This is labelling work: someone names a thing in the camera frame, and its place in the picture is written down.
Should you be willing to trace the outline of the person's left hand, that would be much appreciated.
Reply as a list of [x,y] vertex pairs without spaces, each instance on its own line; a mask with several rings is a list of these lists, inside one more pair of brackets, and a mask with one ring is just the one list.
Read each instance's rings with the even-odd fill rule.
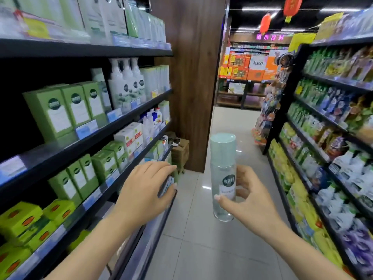
[[146,201],[151,193],[158,197],[161,186],[176,169],[164,161],[137,165],[126,179],[112,212],[131,216],[139,226],[146,224]]

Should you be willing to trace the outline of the clear bottle pale green cap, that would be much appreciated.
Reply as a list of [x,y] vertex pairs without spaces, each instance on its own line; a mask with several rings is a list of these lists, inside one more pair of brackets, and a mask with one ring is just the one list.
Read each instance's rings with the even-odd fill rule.
[[213,214],[222,222],[234,219],[215,199],[216,195],[236,199],[236,136],[230,133],[213,134],[210,138],[210,170]]

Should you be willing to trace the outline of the group of pale green cartons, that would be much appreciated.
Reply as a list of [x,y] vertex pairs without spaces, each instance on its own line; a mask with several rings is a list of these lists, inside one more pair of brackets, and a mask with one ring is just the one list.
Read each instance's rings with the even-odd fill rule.
[[173,144],[169,143],[165,138],[156,141],[155,145],[150,149],[150,151],[145,155],[144,162],[148,161],[163,161],[168,160],[170,163],[170,158],[167,158]]

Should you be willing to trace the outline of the row of pale blue price tags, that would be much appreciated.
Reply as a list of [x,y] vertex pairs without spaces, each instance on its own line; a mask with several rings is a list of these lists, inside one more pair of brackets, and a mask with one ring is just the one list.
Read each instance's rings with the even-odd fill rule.
[[90,148],[110,132],[157,105],[172,93],[173,89],[170,89],[121,116],[117,115],[121,111],[120,109],[113,110],[107,114],[108,123],[103,127],[99,128],[96,120],[92,120],[56,141],[40,145],[26,153],[1,162],[0,187],[16,183],[39,169],[52,166],[52,162],[55,160],[57,164],[63,164],[67,158],[83,152],[83,146]]
[[105,182],[73,211],[71,216],[50,234],[28,259],[16,267],[16,270],[5,280],[40,280],[52,266],[57,263],[61,254],[73,243],[114,193],[118,193],[130,172],[140,164],[147,153],[156,145],[170,127],[162,123],[162,129],[149,144],[140,149],[133,160],[123,169],[116,169]]
[[130,47],[130,48],[151,48],[165,51],[171,51],[171,44],[161,41],[153,41],[150,39],[130,37],[127,35],[111,35],[114,46]]

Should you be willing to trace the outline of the small green box dark label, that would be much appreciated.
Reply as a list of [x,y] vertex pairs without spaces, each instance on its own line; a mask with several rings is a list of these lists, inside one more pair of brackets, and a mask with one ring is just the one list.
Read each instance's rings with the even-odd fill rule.
[[115,153],[112,150],[100,150],[91,156],[91,162],[100,184],[118,169]]
[[121,141],[110,141],[102,149],[112,151],[114,153],[119,172],[123,172],[129,163],[128,154],[125,150],[124,143]]
[[85,154],[78,161],[81,165],[87,183],[97,188],[99,186],[99,181],[96,176],[90,154]]
[[82,199],[67,170],[62,170],[57,175],[50,178],[48,183],[59,199],[70,200],[77,207],[82,203]]
[[87,183],[79,161],[72,163],[67,167],[67,172],[72,179],[82,201],[85,201],[97,188]]

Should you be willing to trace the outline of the cluster of small white bottles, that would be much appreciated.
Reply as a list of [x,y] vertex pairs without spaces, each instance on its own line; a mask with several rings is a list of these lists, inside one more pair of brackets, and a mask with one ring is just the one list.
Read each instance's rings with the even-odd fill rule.
[[162,114],[159,107],[152,108],[140,115],[144,141],[148,145],[161,131]]

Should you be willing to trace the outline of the hanging rack of small goods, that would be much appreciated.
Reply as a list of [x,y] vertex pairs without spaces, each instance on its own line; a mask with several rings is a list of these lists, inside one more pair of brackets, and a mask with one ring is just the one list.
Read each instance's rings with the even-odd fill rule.
[[275,69],[265,70],[264,100],[261,102],[259,117],[251,131],[254,143],[261,150],[267,144],[276,113],[281,107],[280,101],[286,81],[292,70],[293,56],[293,52],[275,52],[273,59],[268,59],[268,63],[273,64]]

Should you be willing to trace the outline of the wooden display table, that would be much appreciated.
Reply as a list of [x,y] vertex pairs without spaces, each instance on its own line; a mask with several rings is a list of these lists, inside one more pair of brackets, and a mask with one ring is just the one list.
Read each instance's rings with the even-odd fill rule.
[[241,110],[260,111],[268,83],[252,80],[218,80],[216,105]]

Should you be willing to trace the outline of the lime box orange oval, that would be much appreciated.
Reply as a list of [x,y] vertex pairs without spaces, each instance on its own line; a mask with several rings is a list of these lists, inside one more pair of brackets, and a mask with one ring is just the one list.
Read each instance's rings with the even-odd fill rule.
[[84,239],[90,234],[88,230],[82,230],[79,236],[67,247],[67,252],[70,254],[73,250],[78,247],[80,243],[84,241]]
[[28,248],[15,247],[9,243],[0,246],[0,280],[6,280],[31,256],[31,253]]
[[57,229],[57,226],[51,220],[43,219],[39,221],[34,224],[31,238],[25,244],[26,248],[32,252],[35,252],[35,250],[44,244]]
[[71,200],[55,199],[43,209],[43,215],[51,220],[57,227],[64,223],[76,209]]
[[43,215],[40,206],[19,202],[0,215],[0,234],[10,242],[17,238]]

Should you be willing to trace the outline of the row of white purple packets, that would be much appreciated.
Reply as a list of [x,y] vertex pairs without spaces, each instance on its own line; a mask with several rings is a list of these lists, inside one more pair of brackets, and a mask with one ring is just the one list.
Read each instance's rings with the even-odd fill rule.
[[323,150],[301,132],[295,157],[307,177],[309,196],[343,266],[356,280],[373,280],[373,224],[348,182],[368,174],[370,157],[343,137]]

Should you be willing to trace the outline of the large green box dark label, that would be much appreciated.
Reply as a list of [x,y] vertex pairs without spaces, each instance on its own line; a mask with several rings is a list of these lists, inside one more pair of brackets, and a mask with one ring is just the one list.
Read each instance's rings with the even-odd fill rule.
[[71,84],[60,87],[69,117],[74,128],[91,121],[86,104],[85,94],[81,85]]
[[59,88],[44,88],[22,93],[44,142],[55,141],[73,132],[66,103]]
[[96,120],[98,127],[103,127],[108,123],[102,102],[101,89],[98,82],[85,81],[77,83],[83,89],[88,113],[92,120]]

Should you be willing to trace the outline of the black shelving unit with cosmetics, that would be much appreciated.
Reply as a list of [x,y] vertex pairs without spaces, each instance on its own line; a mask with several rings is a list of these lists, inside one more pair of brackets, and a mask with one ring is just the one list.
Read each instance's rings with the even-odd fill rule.
[[66,256],[144,159],[165,160],[168,69],[123,68],[172,56],[169,43],[127,46],[0,38],[0,280],[40,280]]

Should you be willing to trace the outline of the yellow hanging sign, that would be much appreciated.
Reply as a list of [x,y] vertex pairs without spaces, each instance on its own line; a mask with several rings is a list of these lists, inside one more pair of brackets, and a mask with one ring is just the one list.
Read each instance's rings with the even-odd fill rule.
[[301,44],[310,44],[314,41],[316,33],[296,33],[293,34],[292,40],[288,47],[288,52],[297,52]]
[[343,17],[344,13],[336,13],[326,17],[320,24],[318,32],[313,40],[315,42],[322,42],[329,39],[335,32],[336,26]]

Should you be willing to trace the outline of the tall white carton dark label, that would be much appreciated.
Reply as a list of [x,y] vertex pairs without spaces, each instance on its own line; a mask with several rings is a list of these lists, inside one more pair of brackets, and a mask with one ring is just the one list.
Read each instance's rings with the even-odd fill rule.
[[105,27],[102,12],[103,0],[77,0],[86,32],[91,37],[91,43],[111,45],[110,33]]
[[99,3],[106,32],[128,36],[122,0],[99,0]]

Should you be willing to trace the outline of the row of pale green boxes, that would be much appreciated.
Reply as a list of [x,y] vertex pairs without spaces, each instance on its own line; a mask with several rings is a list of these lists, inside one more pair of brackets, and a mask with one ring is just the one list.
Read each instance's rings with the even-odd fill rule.
[[0,39],[86,44],[78,0],[0,0]]

